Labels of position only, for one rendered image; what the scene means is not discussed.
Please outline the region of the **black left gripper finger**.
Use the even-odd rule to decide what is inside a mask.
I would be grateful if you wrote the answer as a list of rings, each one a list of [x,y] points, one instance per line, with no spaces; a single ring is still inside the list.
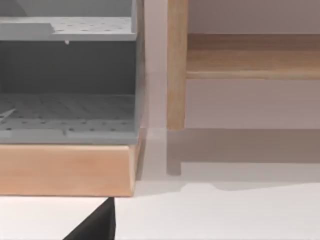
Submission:
[[[115,198],[109,197],[63,240],[115,240]]]

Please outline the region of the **pale wooden drawer front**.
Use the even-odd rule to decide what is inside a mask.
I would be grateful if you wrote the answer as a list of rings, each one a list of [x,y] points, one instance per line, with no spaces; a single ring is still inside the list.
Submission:
[[[141,145],[0,145],[0,195],[131,197]]]

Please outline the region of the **grey pierced drawer inside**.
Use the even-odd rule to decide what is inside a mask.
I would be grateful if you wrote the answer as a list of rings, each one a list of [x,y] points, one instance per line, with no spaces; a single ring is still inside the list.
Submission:
[[[133,145],[133,95],[0,94],[0,144]]]

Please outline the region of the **wooden cupboard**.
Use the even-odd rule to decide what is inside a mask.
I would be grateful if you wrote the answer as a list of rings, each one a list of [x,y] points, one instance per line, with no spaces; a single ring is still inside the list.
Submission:
[[[144,0],[0,0],[0,94],[129,95],[140,143]]]

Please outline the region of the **wooden open shelf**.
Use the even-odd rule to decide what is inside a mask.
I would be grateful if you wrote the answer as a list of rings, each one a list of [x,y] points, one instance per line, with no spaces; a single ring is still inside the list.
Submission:
[[[189,0],[168,0],[167,128],[186,121],[187,80],[320,80],[320,34],[189,33]]]

